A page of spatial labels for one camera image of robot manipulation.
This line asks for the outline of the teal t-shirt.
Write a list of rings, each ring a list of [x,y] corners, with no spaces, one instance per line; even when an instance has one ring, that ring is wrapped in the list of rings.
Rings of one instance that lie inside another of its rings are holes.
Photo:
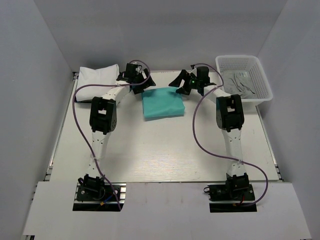
[[[146,90],[141,94],[145,119],[180,117],[185,113],[182,96],[176,87],[162,87]]]

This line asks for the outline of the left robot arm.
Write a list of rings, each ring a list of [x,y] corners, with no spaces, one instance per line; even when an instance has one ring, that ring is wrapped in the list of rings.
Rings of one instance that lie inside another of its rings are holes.
[[[127,63],[125,71],[118,75],[116,85],[102,96],[95,96],[91,101],[91,160],[86,171],[90,177],[105,178],[99,169],[99,163],[105,158],[109,138],[117,125],[117,105],[130,92],[135,95],[141,94],[145,89],[156,85],[151,77],[150,68],[143,68],[144,65],[145,63],[139,60]]]

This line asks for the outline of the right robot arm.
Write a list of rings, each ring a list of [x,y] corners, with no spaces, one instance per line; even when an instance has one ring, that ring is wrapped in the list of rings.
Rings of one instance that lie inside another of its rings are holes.
[[[169,84],[170,87],[177,87],[177,94],[188,96],[191,90],[196,90],[201,99],[197,103],[192,116],[192,133],[197,145],[203,149],[196,136],[196,115],[202,101],[208,97],[216,109],[216,124],[222,131],[227,155],[211,153],[212,156],[228,159],[231,161],[226,173],[226,195],[236,200],[243,195],[244,190],[249,188],[249,177],[247,175],[241,145],[241,132],[245,121],[242,99],[238,94],[229,94],[222,90],[224,79],[217,71],[221,83],[211,82],[209,77],[208,64],[199,63],[191,66],[192,71],[183,69],[179,75]]]

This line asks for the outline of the folded white t-shirt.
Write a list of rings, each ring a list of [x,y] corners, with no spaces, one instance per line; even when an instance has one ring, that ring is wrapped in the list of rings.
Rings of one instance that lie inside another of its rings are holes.
[[[86,85],[110,85],[107,86],[88,86],[79,90],[75,96],[77,102],[88,102],[94,97],[101,97],[106,94],[115,84],[119,76],[119,66],[114,64],[108,67],[91,69],[81,66],[76,89]]]

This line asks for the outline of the grey t-shirt in basket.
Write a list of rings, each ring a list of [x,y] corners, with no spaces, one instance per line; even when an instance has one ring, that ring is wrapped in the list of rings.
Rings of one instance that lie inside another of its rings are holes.
[[[255,99],[256,91],[249,74],[245,71],[224,71],[224,91],[231,95],[240,95],[242,99]]]

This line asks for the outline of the white plastic basket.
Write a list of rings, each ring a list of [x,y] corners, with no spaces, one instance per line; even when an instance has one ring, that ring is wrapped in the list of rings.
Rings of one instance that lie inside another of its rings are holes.
[[[273,93],[259,59],[253,55],[220,55],[215,58],[223,78],[222,89],[238,94],[244,105],[257,106],[273,99]]]

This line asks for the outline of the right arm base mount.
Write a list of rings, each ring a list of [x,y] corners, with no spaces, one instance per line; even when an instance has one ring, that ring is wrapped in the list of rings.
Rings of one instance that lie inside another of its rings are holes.
[[[254,213],[257,205],[250,205],[256,198],[253,186],[231,192],[225,184],[211,184],[203,189],[209,197],[210,213]]]

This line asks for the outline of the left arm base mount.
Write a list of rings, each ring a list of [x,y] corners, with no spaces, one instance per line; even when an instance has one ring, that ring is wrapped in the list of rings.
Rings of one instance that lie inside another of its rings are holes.
[[[113,186],[118,201],[109,184],[105,184],[99,191],[93,191],[80,184],[77,185],[73,207],[74,212],[120,212],[126,198],[126,185],[124,183]]]

